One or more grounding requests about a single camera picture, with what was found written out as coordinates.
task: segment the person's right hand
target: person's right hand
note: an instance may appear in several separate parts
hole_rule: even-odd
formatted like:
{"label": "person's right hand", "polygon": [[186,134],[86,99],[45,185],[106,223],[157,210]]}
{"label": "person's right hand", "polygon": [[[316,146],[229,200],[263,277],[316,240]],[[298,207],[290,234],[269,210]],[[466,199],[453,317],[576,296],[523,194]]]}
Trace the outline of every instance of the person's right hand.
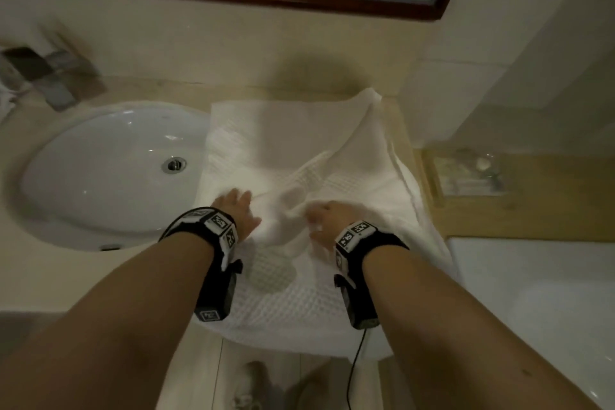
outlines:
{"label": "person's right hand", "polygon": [[351,204],[329,201],[326,204],[312,204],[306,211],[307,221],[319,224],[321,230],[310,234],[310,238],[329,251],[335,247],[335,239],[353,222],[362,219],[361,211]]}

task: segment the hand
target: hand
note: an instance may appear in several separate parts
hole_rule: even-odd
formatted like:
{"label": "hand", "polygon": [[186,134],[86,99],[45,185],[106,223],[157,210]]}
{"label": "hand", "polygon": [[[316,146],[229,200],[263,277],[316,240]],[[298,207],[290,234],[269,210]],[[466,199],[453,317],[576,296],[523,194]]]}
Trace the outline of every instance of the hand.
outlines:
{"label": "hand", "polygon": [[306,218],[312,224],[320,224],[322,229],[312,232],[310,238],[327,250],[333,251],[335,239],[353,222],[362,219],[361,212],[350,204],[329,201],[327,204],[314,204],[306,211]]}
{"label": "hand", "polygon": [[224,211],[233,218],[240,242],[248,238],[248,235],[261,223],[261,218],[252,216],[250,212],[251,200],[251,192],[239,196],[239,190],[234,188],[226,195],[216,198],[211,204],[212,208]]}

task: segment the beige marble countertop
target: beige marble countertop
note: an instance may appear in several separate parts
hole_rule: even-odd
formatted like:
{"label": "beige marble countertop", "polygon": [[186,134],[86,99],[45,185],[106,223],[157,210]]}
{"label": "beige marble countertop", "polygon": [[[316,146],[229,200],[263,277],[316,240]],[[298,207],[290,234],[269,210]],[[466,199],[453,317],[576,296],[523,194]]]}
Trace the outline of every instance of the beige marble countertop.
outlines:
{"label": "beige marble countertop", "polygon": [[[171,81],[103,77],[71,78],[82,102],[68,111],[51,110],[36,92],[19,99],[0,124],[0,311],[61,312],[69,309],[96,282],[144,246],[108,252],[81,252],[44,243],[19,223],[12,201],[20,174],[31,156],[54,135],[93,115],[98,107],[122,108],[121,103],[159,101],[209,111],[211,104],[233,99],[339,101],[349,95],[308,93],[251,87],[206,86]],[[106,89],[102,94],[101,87]],[[384,98],[387,130],[400,159],[413,170],[413,154],[401,113],[394,99]]]}

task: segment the towel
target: towel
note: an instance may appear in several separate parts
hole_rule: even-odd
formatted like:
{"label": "towel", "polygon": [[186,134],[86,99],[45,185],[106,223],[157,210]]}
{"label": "towel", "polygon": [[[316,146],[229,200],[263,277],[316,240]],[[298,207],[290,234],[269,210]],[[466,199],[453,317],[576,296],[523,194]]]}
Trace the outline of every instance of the towel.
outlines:
{"label": "towel", "polygon": [[[338,200],[395,232],[454,275],[450,253],[425,214],[417,181],[396,157],[381,119],[381,97],[366,89],[348,101],[229,101],[211,109],[197,206],[233,187],[251,190],[263,222],[240,244],[244,263],[231,313],[199,323],[229,340],[288,352],[353,358],[353,329],[334,262],[309,238],[306,206]],[[391,355],[381,327],[362,358]]]}

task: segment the wire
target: wire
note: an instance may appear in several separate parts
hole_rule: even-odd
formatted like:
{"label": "wire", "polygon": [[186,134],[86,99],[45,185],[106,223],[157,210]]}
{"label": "wire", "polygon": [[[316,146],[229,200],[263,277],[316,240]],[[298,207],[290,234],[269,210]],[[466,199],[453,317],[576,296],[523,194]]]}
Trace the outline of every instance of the wire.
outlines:
{"label": "wire", "polygon": [[354,356],[354,361],[352,362],[352,367],[350,368],[350,375],[348,376],[348,387],[346,387],[346,403],[348,404],[348,410],[352,410],[352,407],[350,406],[350,382],[352,381],[352,373],[354,373],[354,366],[357,364],[358,352],[361,351],[361,347],[363,346],[365,334],[367,334],[367,329],[363,331],[363,337],[361,338],[361,343],[358,344],[357,354]]}

